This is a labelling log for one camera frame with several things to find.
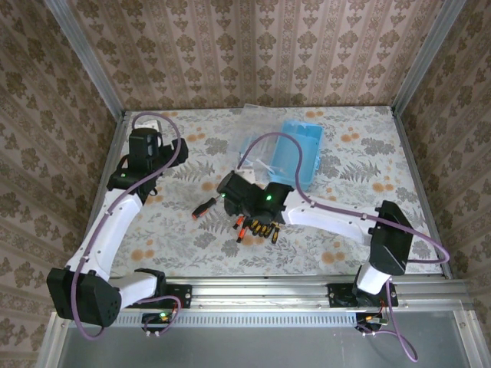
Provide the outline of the black orange handled screwdriver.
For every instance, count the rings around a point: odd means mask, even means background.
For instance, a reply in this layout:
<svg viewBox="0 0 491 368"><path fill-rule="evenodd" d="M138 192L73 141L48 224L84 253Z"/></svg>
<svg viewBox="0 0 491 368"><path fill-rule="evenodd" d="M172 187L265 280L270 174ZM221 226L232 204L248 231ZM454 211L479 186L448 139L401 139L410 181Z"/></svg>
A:
<svg viewBox="0 0 491 368"><path fill-rule="evenodd" d="M220 199L223 199L224 195L219 194L218 196L210 198L208 201L198 205L192 212L193 219L199 219L203 217Z"/></svg>

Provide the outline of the light blue tool box base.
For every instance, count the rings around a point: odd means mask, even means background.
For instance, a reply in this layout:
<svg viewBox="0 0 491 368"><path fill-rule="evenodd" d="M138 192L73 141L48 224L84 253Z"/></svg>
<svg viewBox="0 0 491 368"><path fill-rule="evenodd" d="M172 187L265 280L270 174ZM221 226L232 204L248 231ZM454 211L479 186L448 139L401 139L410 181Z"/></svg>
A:
<svg viewBox="0 0 491 368"><path fill-rule="evenodd" d="M314 176L320 165L320 147L324 128L322 126L305 123L299 120L286 120L282 124L282 133L294 138L302 149L302 164L299 173L299 182L302 190L306 192L313 183ZM295 170L298 165L298 149L289 139L280 136L275 144L270 166L270 180L295 188Z"/></svg>

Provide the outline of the clear tool box lid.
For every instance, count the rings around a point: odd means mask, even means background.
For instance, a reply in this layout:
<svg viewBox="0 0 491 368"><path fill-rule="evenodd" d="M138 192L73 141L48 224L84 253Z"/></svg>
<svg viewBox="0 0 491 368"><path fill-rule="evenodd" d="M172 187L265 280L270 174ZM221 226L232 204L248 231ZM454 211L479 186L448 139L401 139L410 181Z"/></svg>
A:
<svg viewBox="0 0 491 368"><path fill-rule="evenodd" d="M289 118L284 109L260 107L246 104L239 120L230 129L231 137L227 147L227 159L232 168L237 169L249 145L258 137L271 132L281 132L282 124ZM245 158L241 169L254 169L256 182L270 181L273 173L269 165L279 136L269 136L257 143Z"/></svg>

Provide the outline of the grey metal shelf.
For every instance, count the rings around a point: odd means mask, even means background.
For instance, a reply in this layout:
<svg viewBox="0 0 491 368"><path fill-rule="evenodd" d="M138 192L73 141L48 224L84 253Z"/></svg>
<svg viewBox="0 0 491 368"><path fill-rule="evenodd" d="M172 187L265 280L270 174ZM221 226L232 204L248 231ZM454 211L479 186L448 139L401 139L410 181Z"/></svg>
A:
<svg viewBox="0 0 491 368"><path fill-rule="evenodd" d="M35 368L491 368L476 315L464 310L402 311L400 335L416 350L406 356L384 327L175 327L161 337L143 332L129 310L96 341L53 315Z"/></svg>

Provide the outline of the small circuit board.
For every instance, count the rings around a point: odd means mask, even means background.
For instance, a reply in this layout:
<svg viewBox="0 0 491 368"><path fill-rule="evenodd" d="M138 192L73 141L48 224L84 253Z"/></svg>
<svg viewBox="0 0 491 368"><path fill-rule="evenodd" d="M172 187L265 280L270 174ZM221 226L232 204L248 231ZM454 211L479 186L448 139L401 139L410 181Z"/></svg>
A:
<svg viewBox="0 0 491 368"><path fill-rule="evenodd" d="M147 327L164 328L171 319L172 315L169 312L150 312L142 314L141 323Z"/></svg>
<svg viewBox="0 0 491 368"><path fill-rule="evenodd" d="M356 313L355 317L355 328L365 333L377 332L389 323L389 320L382 314Z"/></svg>

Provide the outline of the aluminium side rail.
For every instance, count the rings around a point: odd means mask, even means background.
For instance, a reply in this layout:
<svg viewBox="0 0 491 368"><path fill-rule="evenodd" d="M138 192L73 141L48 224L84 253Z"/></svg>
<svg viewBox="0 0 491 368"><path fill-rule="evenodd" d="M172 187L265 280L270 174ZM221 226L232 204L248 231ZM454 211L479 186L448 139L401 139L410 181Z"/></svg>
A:
<svg viewBox="0 0 491 368"><path fill-rule="evenodd" d="M115 255L124 236L123 232L118 231L117 220L120 215L114 214L117 211L114 201L123 191L121 189L110 191L107 189L107 184L119 163L127 127L127 118L121 117L110 143L84 240L68 262L73 270L80 271L81 277L89 274L108 280Z"/></svg>
<svg viewBox="0 0 491 368"><path fill-rule="evenodd" d="M405 132L402 119L400 118L400 114L394 108L391 109L391 112L392 112L392 115L394 118L395 127L396 127L397 132L398 132L399 137L400 137L400 143L401 143L401 146L403 148L403 151L404 151L404 154L405 154L405 157L407 160L407 164L409 166L410 174L411 174L412 179L414 181L414 187L415 187L416 193L418 195L418 199L420 201L422 213L423 213L423 216L426 220L427 228L428 228L430 237L433 240L441 243L439 232L437 230L437 225L434 221L434 217L433 217L433 214L432 214L431 209L430 209L430 204L428 202L427 195L425 193L423 183L422 183L422 180L420 178L417 164L415 162L414 155L413 155L412 149L410 147L410 142L409 142L409 139L407 138L407 134Z"/></svg>

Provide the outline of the long aluminium base rail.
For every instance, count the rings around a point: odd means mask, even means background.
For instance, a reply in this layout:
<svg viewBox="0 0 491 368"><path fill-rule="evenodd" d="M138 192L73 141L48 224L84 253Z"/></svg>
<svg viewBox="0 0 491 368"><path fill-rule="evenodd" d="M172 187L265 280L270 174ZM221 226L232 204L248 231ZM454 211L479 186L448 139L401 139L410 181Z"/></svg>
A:
<svg viewBox="0 0 491 368"><path fill-rule="evenodd" d="M327 284L349 283L346 277L246 277L246 278L171 278L166 284L190 284L193 296L189 309L206 310L325 310L329 306ZM472 301L462 281L440 276L396 278L398 308L412 311L467 310ZM174 299L161 296L158 301ZM378 307L341 307L343 311L368 311Z"/></svg>

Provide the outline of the aluminium frame post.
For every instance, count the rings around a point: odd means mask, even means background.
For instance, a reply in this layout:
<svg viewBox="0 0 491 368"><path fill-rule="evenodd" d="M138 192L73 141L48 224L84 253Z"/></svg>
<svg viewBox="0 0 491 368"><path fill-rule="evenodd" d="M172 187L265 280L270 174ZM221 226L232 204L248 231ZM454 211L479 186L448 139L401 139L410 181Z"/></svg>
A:
<svg viewBox="0 0 491 368"><path fill-rule="evenodd" d="M466 0L443 0L439 13L391 105L394 116L400 116L404 112L465 4Z"/></svg>
<svg viewBox="0 0 491 368"><path fill-rule="evenodd" d="M119 120L124 113L123 104L112 87L107 73L97 59L95 49L91 46L88 36L81 28L75 13L71 10L68 0L45 0L45 2L80 59L89 78L97 88L107 109L116 120Z"/></svg>

